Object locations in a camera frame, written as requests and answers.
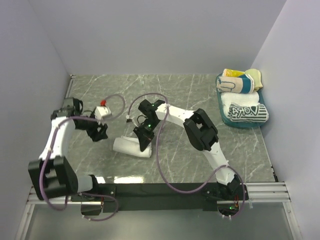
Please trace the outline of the white terry towel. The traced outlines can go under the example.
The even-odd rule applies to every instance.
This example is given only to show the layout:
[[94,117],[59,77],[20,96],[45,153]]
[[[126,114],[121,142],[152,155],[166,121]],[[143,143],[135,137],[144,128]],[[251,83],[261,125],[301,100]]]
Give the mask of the white terry towel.
[[150,158],[152,155],[152,146],[148,145],[145,150],[141,151],[139,140],[134,137],[116,137],[112,149],[115,152],[138,158]]

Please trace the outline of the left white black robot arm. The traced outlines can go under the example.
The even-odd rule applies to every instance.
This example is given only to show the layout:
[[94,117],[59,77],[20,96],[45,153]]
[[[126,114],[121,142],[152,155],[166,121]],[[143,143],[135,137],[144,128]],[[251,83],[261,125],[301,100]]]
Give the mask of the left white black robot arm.
[[83,102],[65,98],[60,109],[50,116],[51,130],[43,152],[28,164],[37,197],[44,201],[82,193],[89,201],[100,197],[101,189],[94,175],[77,176],[67,160],[69,142],[75,130],[87,133],[93,142],[108,138],[105,122],[112,115],[106,101],[83,116]]

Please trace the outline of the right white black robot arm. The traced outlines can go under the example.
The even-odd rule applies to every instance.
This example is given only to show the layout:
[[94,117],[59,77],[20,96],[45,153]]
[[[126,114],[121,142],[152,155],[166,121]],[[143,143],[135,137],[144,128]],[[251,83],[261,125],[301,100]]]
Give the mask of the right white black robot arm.
[[248,199],[244,181],[229,165],[220,146],[218,130],[203,109],[186,110],[164,100],[151,103],[145,99],[139,104],[138,110],[146,117],[143,123],[133,129],[141,151],[146,150],[153,139],[160,140],[160,134],[154,133],[158,125],[170,122],[180,126],[184,128],[191,146],[203,153],[213,168],[211,175],[216,178],[215,187],[204,193],[219,201]]

